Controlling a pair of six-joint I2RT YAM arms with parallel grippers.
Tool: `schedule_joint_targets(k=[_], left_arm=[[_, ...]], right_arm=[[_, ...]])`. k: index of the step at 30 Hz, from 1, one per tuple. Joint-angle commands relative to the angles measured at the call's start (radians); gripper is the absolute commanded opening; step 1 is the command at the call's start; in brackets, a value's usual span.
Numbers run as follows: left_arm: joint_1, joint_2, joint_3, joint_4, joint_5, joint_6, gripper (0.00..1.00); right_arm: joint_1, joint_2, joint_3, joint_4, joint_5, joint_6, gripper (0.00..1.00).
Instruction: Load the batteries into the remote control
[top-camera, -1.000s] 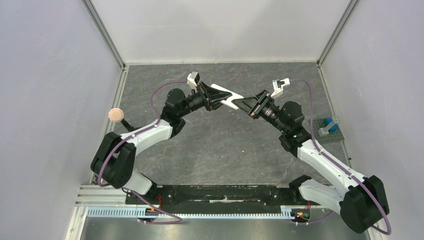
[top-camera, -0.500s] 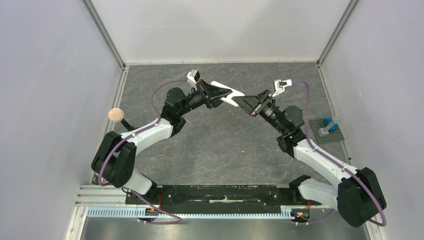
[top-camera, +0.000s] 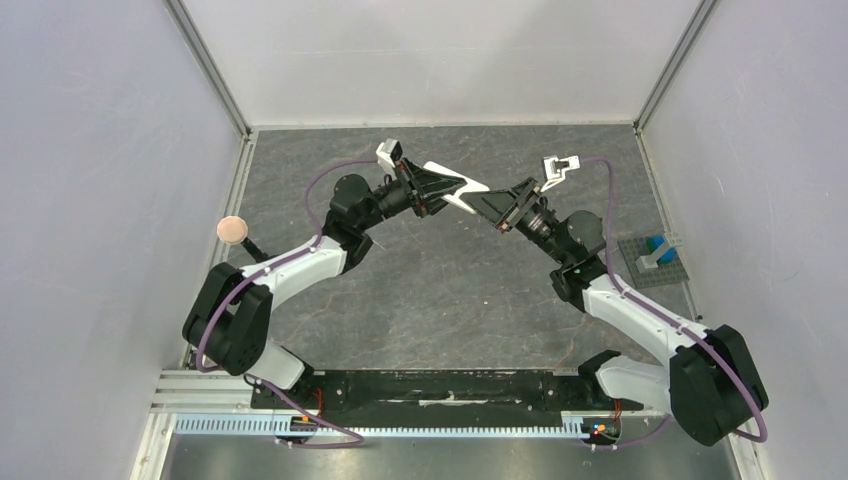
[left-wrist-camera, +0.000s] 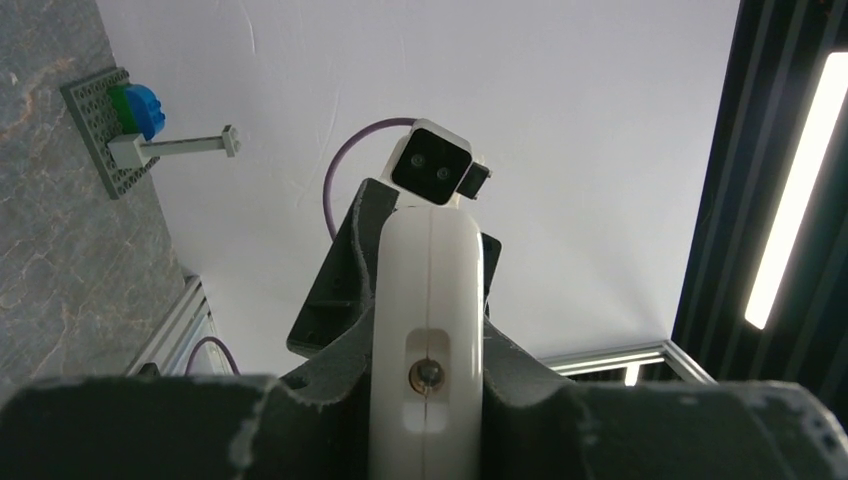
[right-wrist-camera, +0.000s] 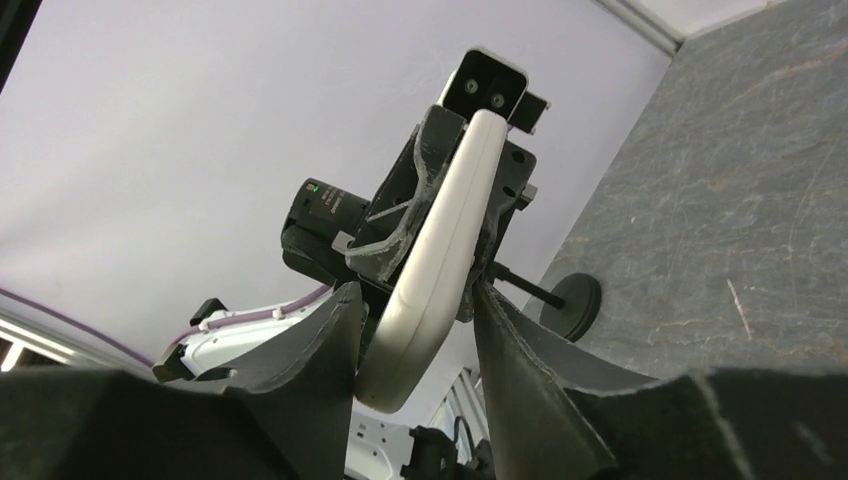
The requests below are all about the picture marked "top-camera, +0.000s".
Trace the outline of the red and white remote control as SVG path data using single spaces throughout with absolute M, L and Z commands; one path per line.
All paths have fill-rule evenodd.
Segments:
M 442 196 L 442 199 L 447 203 L 457 208 L 460 208 L 461 210 L 464 210 L 472 215 L 476 215 L 477 212 L 466 201 L 465 196 L 470 195 L 472 193 L 485 193 L 490 191 L 490 188 L 487 185 L 433 161 L 425 163 L 423 169 L 431 173 L 441 174 L 447 177 L 462 180 L 463 184 L 460 187 L 456 187 L 449 194 L 444 194 Z

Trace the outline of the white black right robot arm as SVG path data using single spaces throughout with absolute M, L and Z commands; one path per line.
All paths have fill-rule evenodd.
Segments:
M 581 368 L 580 400 L 602 408 L 613 399 L 661 411 L 696 442 L 712 446 L 730 434 L 762 443 L 768 395 L 743 336 L 705 327 L 642 295 L 611 270 L 601 218 L 577 210 L 560 220 L 534 179 L 504 190 L 459 194 L 467 210 L 500 232 L 516 230 L 558 265 L 550 274 L 558 297 L 624 333 L 655 359 L 635 361 L 606 351 Z

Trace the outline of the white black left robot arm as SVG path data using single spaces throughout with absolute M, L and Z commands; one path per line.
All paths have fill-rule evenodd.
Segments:
M 382 185 L 372 188 L 360 175 L 335 184 L 324 220 L 309 216 L 315 235 L 305 244 L 270 257 L 248 238 L 239 217 L 222 220 L 221 240 L 241 243 L 255 262 L 236 268 L 222 262 L 208 273 L 183 326 L 183 338 L 196 350 L 196 368 L 224 371 L 275 385 L 290 408 L 313 398 L 308 365 L 269 336 L 273 311 L 309 287 L 358 266 L 373 245 L 368 229 L 406 211 L 433 215 L 457 202 L 470 179 L 434 162 L 423 167 L 392 161 Z

